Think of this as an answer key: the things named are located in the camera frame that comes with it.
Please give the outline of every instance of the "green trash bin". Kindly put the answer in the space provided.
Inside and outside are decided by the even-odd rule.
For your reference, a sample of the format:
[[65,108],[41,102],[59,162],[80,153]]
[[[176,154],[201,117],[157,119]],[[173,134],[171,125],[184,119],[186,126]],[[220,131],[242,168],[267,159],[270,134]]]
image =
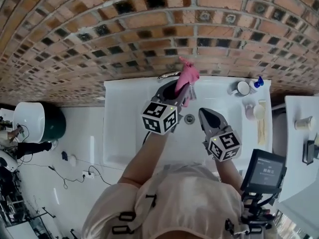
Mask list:
[[45,125],[41,142],[61,138],[66,130],[66,120],[62,111],[48,103],[40,102],[44,108]]
[[45,102],[21,102],[13,113],[13,129],[22,126],[20,141],[44,142],[61,138],[66,130],[62,111]]

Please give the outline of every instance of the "beige shirt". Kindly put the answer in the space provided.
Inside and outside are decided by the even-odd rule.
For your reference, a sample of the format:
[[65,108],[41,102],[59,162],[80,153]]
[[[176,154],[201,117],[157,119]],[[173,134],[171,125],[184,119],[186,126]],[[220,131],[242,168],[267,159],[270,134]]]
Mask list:
[[[143,199],[156,176],[140,189],[130,184],[108,187],[94,205],[82,231],[82,239],[109,238],[107,221],[123,211],[141,213]],[[140,233],[133,238],[155,239],[171,231],[184,231],[203,239],[231,238],[225,220],[239,226],[244,206],[238,192],[219,182],[201,165],[173,169],[157,188],[156,205]]]

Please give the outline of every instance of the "power strip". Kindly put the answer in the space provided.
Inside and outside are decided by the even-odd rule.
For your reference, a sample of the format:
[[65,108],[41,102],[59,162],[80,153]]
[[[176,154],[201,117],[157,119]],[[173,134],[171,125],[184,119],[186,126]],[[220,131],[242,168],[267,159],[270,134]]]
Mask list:
[[95,174],[93,172],[83,171],[82,174],[85,176],[85,178],[94,179]]

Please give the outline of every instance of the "buckle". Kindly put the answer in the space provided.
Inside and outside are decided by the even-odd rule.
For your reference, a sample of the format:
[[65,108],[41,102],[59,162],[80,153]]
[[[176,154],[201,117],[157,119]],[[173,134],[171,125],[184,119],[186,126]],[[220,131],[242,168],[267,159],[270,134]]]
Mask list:
[[129,226],[114,226],[112,227],[112,233],[114,235],[123,235],[123,234],[133,234],[134,231],[131,231]]
[[136,217],[135,212],[122,212],[120,213],[119,220],[120,221],[133,221]]
[[145,198],[149,198],[152,197],[153,198],[153,202],[152,202],[152,207],[154,208],[156,205],[156,199],[157,199],[157,195],[146,195]]
[[229,231],[231,235],[234,234],[234,224],[231,222],[230,219],[225,221],[225,230]]

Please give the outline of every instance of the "person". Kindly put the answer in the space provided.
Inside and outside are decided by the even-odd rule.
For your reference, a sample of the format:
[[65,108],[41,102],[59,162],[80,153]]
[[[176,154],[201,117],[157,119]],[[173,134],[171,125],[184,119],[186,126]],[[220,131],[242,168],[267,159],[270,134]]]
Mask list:
[[82,239],[231,238],[226,219],[240,230],[242,177],[232,160],[215,161],[221,182],[201,164],[166,166],[153,175],[168,137],[149,135],[93,206]]
[[0,149],[10,154],[12,157],[20,159],[25,155],[38,153],[44,150],[49,151],[56,147],[56,145],[52,145],[51,142],[28,143],[14,141],[21,132],[21,129],[21,127],[18,127],[12,132],[7,132],[3,129],[0,130]]

